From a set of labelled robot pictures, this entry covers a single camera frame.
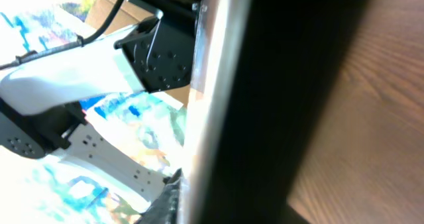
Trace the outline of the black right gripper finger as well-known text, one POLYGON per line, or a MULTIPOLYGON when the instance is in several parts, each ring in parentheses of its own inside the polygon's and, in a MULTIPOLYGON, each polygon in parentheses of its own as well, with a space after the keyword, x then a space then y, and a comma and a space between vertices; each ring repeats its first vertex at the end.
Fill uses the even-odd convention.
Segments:
POLYGON ((167 179, 159 197, 141 214, 135 224, 176 224, 180 200, 182 169, 167 179))

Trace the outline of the Galaxy S25 Ultra smartphone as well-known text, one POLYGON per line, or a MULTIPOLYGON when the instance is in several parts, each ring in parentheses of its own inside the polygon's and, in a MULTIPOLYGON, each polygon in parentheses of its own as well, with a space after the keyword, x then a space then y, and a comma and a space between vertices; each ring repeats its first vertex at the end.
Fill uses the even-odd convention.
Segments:
POLYGON ((368 0, 203 0, 178 223, 303 223, 288 203, 368 0))

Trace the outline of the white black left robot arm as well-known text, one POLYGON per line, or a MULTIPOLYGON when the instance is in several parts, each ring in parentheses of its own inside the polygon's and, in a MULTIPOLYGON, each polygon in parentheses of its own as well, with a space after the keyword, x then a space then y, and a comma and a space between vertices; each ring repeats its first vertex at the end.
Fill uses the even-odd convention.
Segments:
POLYGON ((1 145, 24 158, 48 155, 153 202, 166 180, 106 141, 80 101, 155 93, 191 81, 201 0, 117 0, 91 36, 2 65, 1 145))

